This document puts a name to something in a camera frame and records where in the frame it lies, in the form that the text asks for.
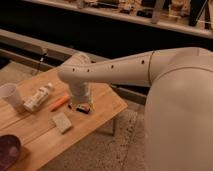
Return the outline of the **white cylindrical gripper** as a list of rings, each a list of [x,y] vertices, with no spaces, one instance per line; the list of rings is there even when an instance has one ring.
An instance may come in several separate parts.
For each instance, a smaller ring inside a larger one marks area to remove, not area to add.
[[[91,89],[88,83],[75,83],[69,86],[70,102],[69,105],[75,108],[79,104],[91,102]]]

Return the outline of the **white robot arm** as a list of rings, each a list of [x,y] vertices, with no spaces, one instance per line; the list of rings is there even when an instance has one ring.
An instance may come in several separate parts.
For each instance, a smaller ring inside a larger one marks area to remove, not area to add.
[[[213,171],[213,51],[154,50],[97,63],[78,52],[58,76],[77,104],[90,100],[92,82],[147,87],[148,170]]]

